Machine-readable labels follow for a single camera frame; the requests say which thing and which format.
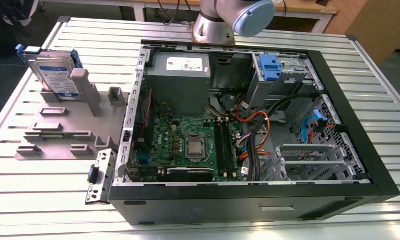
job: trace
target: motherboard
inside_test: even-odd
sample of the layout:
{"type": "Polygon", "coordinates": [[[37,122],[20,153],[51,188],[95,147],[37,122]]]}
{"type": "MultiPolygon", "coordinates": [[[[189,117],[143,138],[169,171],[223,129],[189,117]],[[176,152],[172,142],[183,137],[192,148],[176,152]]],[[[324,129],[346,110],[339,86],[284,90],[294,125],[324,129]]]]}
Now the motherboard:
{"type": "Polygon", "coordinates": [[[181,176],[196,182],[242,181],[236,141],[238,122],[199,118],[161,117],[155,120],[151,151],[136,151],[131,178],[136,182],[167,182],[161,176],[181,176]]]}

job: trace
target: ram slot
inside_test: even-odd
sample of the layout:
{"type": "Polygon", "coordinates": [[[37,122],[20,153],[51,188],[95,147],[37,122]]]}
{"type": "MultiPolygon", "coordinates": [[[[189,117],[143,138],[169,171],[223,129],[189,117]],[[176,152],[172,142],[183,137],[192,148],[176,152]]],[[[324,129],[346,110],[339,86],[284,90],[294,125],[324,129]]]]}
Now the ram slot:
{"type": "Polygon", "coordinates": [[[232,148],[232,134],[228,127],[228,122],[221,124],[221,135],[224,145],[224,166],[228,177],[235,173],[235,159],[234,159],[234,148],[232,148]]]}
{"type": "Polygon", "coordinates": [[[224,147],[223,147],[223,126],[219,121],[215,121],[215,152],[217,158],[217,172],[219,175],[224,175],[224,147]]]}

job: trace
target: power supply label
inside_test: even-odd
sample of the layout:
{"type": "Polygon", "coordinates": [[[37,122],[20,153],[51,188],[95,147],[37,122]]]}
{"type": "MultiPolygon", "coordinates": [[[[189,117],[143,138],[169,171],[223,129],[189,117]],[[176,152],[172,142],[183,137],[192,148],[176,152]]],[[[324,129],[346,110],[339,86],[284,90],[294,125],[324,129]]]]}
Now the power supply label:
{"type": "Polygon", "coordinates": [[[191,57],[169,57],[167,59],[169,71],[203,71],[203,59],[191,57]]]}
{"type": "Polygon", "coordinates": [[[64,98],[79,96],[80,93],[71,80],[71,73],[67,67],[40,66],[40,70],[43,71],[47,84],[57,96],[64,98]]]}

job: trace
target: black computer chassis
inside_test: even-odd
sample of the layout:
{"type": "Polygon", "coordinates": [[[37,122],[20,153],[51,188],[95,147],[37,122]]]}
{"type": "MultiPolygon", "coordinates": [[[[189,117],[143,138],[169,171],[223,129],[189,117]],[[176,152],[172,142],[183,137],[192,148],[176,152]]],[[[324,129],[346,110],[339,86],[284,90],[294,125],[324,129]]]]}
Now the black computer chassis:
{"type": "MultiPolygon", "coordinates": [[[[141,43],[165,48],[164,41],[144,40],[141,43]]],[[[271,47],[223,46],[187,42],[168,43],[168,45],[175,44],[185,45],[188,49],[191,46],[204,48],[220,46],[228,48],[230,51],[232,48],[250,51],[275,50],[288,53],[295,51],[294,49],[271,47]]],[[[108,201],[131,224],[323,220],[360,205],[380,203],[400,195],[322,53],[296,49],[296,53],[300,52],[307,54],[314,63],[351,142],[363,161],[371,184],[112,186],[108,201]],[[296,205],[296,211],[287,211],[286,207],[294,205],[296,205]],[[264,207],[271,207],[272,211],[264,211],[264,207]]]]}

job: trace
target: green motherboard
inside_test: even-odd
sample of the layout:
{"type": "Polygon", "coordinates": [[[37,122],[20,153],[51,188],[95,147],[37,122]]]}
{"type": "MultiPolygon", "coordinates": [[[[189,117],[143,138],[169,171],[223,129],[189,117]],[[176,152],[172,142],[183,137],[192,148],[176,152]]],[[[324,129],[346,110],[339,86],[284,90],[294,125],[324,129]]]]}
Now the green motherboard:
{"type": "Polygon", "coordinates": [[[228,122],[231,140],[231,173],[220,171],[216,145],[216,120],[197,118],[157,118],[153,126],[153,144],[149,152],[137,152],[139,181],[155,182],[160,168],[208,168],[215,170],[213,182],[242,181],[236,158],[238,122],[228,122]]]}

